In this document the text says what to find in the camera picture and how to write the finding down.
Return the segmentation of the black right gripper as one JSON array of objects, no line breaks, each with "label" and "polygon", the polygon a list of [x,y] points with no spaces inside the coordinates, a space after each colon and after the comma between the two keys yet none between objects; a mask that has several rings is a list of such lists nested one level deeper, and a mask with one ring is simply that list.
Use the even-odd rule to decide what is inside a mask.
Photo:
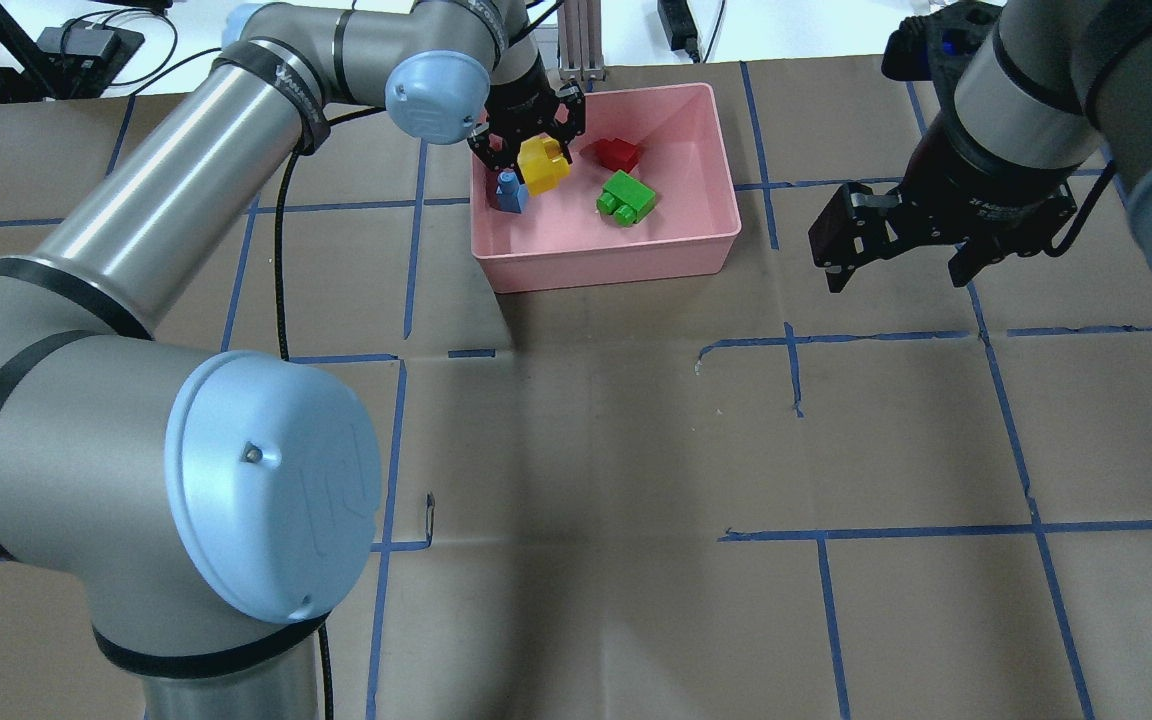
[{"label": "black right gripper", "polygon": [[838,185],[808,232],[828,291],[844,291],[856,270],[924,243],[960,243],[947,263],[956,288],[1005,260],[1005,251],[1060,245],[1060,232],[1079,213],[1069,170],[1020,167],[973,145],[961,150],[963,142],[952,129],[925,132],[895,190]]}]

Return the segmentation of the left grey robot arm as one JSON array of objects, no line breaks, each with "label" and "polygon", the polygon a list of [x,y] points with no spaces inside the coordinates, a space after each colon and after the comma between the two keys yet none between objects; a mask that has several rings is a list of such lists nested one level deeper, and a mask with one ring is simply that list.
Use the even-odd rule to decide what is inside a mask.
[{"label": "left grey robot arm", "polygon": [[234,9],[220,53],[32,252],[0,258],[0,559],[67,573],[151,719],[320,719],[314,634],[364,571],[380,505],[365,406],[329,372],[154,331],[325,106],[449,145],[538,90],[522,1]]}]

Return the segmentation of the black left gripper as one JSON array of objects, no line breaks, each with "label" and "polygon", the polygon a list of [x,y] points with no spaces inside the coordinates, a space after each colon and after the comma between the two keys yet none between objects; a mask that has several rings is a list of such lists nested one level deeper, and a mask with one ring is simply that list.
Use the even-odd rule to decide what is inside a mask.
[{"label": "black left gripper", "polygon": [[485,109],[486,120],[475,124],[467,145],[490,172],[517,173],[518,141],[539,135],[558,141],[564,160],[571,162],[571,143],[586,132],[586,99],[579,82],[566,82],[554,91],[538,50],[532,50],[520,77],[492,86]]}]

